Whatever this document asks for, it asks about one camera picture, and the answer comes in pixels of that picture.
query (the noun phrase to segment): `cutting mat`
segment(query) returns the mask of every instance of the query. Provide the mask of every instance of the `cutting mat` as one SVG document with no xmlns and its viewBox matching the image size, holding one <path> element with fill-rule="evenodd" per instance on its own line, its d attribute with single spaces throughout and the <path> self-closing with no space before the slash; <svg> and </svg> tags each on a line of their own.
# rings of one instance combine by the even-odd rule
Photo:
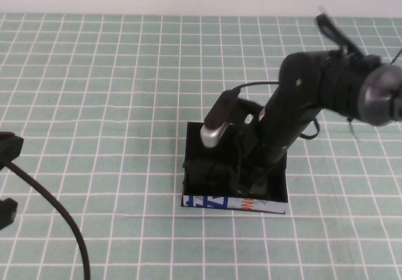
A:
<svg viewBox="0 0 402 280">
<path fill-rule="evenodd" d="M 336 23 L 385 61 L 402 46 L 402 19 Z M 0 129 L 80 225 L 93 279 L 401 279 L 400 124 L 357 122 L 356 141 L 320 114 L 319 137 L 289 151 L 285 216 L 180 206 L 186 122 L 224 89 L 277 79 L 285 55 L 333 47 L 313 18 L 0 14 Z M 82 279 L 58 213 L 4 170 L 6 197 L 19 210 L 0 278 Z"/>
</svg>

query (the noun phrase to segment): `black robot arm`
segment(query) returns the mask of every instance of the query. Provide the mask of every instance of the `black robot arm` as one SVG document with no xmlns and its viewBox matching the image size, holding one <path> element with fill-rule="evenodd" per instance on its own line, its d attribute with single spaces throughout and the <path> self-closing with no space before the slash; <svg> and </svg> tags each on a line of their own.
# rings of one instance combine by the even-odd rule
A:
<svg viewBox="0 0 402 280">
<path fill-rule="evenodd" d="M 239 131 L 236 143 L 243 167 L 249 168 L 247 174 L 237 169 L 233 186 L 238 192 L 249 191 L 258 176 L 269 172 L 322 109 L 373 126 L 402 120 L 402 69 L 363 55 L 326 15 L 316 21 L 339 50 L 288 55 L 278 88 L 264 107 L 238 99 L 240 89 L 234 88 L 222 93 L 205 118 L 200 135 L 206 148 L 219 144 L 229 124 Z M 248 114 L 254 118 L 245 124 Z"/>
</svg>

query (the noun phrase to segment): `black cord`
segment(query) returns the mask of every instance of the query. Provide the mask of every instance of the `black cord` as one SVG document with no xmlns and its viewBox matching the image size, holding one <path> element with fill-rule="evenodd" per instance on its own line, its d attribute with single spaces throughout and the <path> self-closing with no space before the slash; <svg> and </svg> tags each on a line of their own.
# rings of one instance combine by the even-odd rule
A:
<svg viewBox="0 0 402 280">
<path fill-rule="evenodd" d="M 249 83 L 244 83 L 244 84 L 240 84 L 237 87 L 234 87 L 234 90 L 241 90 L 243 87 L 249 87 L 252 85 L 263 85 L 263 84 L 279 84 L 279 81 L 256 81 L 256 82 L 249 82 Z M 312 140 L 315 139 L 318 134 L 320 133 L 320 123 L 318 123 L 317 118 L 314 118 L 313 120 L 315 128 L 317 130 L 317 132 L 311 136 L 307 136 L 306 134 L 301 134 L 300 137 L 306 140 Z"/>
<path fill-rule="evenodd" d="M 314 122 L 315 129 L 317 130 L 317 132 L 311 136 L 307 136 L 306 134 L 301 134 L 300 135 L 301 138 L 306 139 L 306 140 L 312 140 L 318 136 L 318 134 L 320 133 L 320 123 L 318 123 L 317 118 L 314 118 L 313 122 Z"/>
<path fill-rule="evenodd" d="M 240 90 L 243 87 L 250 87 L 252 85 L 263 85 L 263 84 L 279 84 L 279 81 L 255 81 L 255 82 L 249 82 L 249 83 L 244 83 L 240 84 L 237 87 L 234 87 L 234 90 Z"/>
<path fill-rule="evenodd" d="M 18 175 L 27 184 L 32 186 L 38 193 L 40 193 L 46 200 L 51 203 L 53 207 L 60 213 L 60 215 L 65 219 L 70 228 L 72 229 L 75 238 L 77 239 L 78 247 L 81 251 L 82 264 L 84 266 L 84 280 L 90 280 L 90 264 L 87 247 L 85 245 L 84 238 L 82 237 L 81 231 L 78 225 L 75 223 L 74 219 L 63 207 L 63 205 L 52 195 L 48 190 L 41 186 L 37 181 L 35 181 L 29 174 L 19 168 L 10 160 L 0 156 L 0 162 L 5 165 L 8 169 Z"/>
<path fill-rule="evenodd" d="M 391 61 L 391 65 L 398 59 L 398 57 L 402 54 L 402 48 L 399 50 L 399 52 L 397 52 L 396 56 L 394 57 L 394 59 L 392 59 Z"/>
</svg>

